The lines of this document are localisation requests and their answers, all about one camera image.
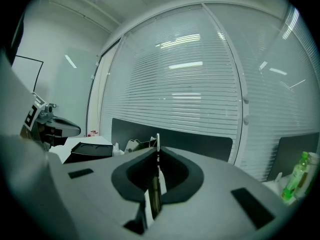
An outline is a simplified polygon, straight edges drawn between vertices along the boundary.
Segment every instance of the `green plastic bottle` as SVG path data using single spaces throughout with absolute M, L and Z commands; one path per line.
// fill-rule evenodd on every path
M 308 152 L 302 152 L 300 161 L 294 166 L 289 182 L 281 194 L 284 201 L 289 201 L 293 197 L 295 190 L 307 169 L 308 155 Z

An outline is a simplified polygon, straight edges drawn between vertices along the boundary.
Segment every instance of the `bottle cap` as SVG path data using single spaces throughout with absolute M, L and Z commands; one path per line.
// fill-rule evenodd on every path
M 308 158 L 308 152 L 302 152 L 302 158 L 307 159 Z

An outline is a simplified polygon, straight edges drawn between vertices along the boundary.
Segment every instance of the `window blind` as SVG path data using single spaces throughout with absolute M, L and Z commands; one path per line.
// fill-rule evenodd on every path
M 320 130 L 315 71 L 290 23 L 244 6 L 207 6 L 235 46 L 248 89 L 248 135 L 239 167 L 265 181 L 281 137 Z
M 112 119 L 230 137 L 242 124 L 239 77 L 223 33 L 201 5 L 157 15 L 126 33 L 105 85 L 100 132 Z

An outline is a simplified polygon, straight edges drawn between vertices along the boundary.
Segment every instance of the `white table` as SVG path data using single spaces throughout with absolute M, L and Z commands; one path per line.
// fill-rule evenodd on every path
M 50 152 L 56 153 L 59 156 L 61 162 L 64 163 L 70 156 L 71 149 L 79 142 L 89 144 L 112 145 L 111 142 L 109 142 L 102 136 L 68 138 L 64 145 L 53 146 L 52 148 L 50 148 Z

